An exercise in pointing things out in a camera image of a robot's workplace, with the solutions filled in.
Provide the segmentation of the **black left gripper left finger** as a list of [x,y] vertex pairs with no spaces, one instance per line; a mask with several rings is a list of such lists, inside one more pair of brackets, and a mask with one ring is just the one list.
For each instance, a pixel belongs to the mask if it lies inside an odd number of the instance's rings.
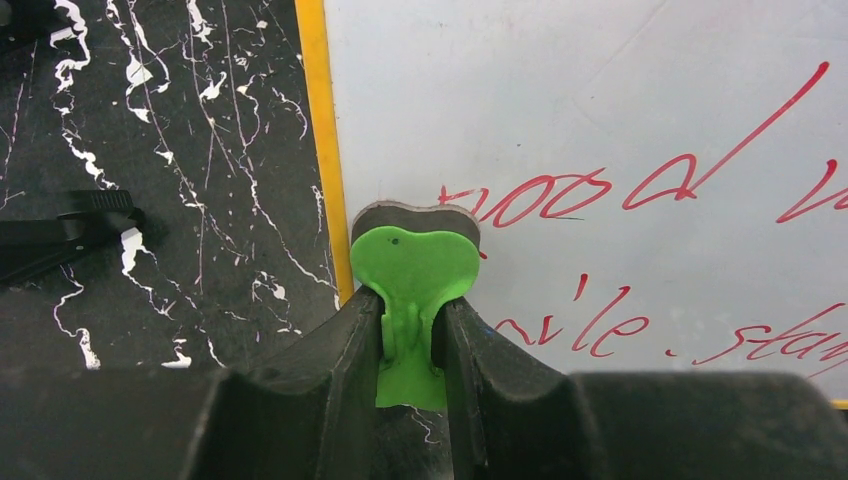
[[5,479],[366,479],[383,303],[359,289],[248,372],[6,370]]

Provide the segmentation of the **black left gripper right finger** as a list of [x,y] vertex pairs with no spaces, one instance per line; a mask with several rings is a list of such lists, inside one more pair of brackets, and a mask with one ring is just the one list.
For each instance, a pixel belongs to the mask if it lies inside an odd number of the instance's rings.
[[433,332],[458,479],[843,479],[847,424],[781,373],[563,374],[464,299]]

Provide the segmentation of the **green black whiteboard eraser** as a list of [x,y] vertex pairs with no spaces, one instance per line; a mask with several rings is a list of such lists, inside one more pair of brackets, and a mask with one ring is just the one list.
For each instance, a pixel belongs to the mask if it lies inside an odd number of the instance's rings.
[[376,201],[351,232],[354,278],[383,301],[375,404],[442,410],[444,373],[433,358],[439,310],[464,296],[480,270],[480,226],[467,209]]

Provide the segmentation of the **orange framed whiteboard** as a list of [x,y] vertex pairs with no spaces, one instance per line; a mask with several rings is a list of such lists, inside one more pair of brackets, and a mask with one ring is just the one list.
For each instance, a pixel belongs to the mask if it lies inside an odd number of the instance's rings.
[[482,230],[483,318],[563,370],[847,399],[843,1],[300,1],[342,299],[366,205]]

